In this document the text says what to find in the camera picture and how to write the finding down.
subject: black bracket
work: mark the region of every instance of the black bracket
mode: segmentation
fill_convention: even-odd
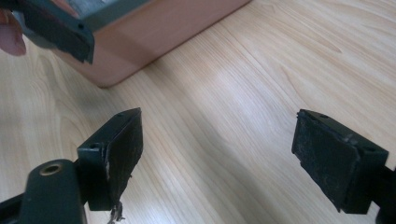
[[[92,63],[92,32],[83,21],[70,16],[50,0],[0,0],[0,7],[21,12],[26,27],[77,60]]]
[[[122,219],[120,196],[143,152],[140,108],[121,112],[78,148],[78,160],[36,167],[26,191],[0,203],[0,224],[83,224],[83,204]]]
[[[396,223],[396,172],[385,166],[388,152],[336,120],[300,110],[292,145],[301,166],[340,212],[381,209],[376,223]]]

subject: cardboard box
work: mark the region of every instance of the cardboard box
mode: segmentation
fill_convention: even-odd
[[[93,64],[55,51],[95,85],[110,87],[249,1],[150,1],[93,33]]]

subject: wood grain surface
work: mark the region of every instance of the wood grain surface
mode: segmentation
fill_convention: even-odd
[[[374,204],[337,213],[291,154],[300,108],[376,142],[396,166],[392,0],[253,0],[107,90],[31,43],[24,57],[1,52],[0,68],[0,201],[135,107],[145,149],[124,224],[375,223]]]

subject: black mount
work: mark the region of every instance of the black mount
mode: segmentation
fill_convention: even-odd
[[[376,223],[396,223],[396,172],[388,152],[336,120],[300,110],[292,153],[340,212],[367,214],[380,207]]]
[[[143,152],[140,108],[121,112],[78,148],[78,160],[36,167],[26,191],[0,203],[0,224],[83,224],[83,204],[122,219],[120,196]]]

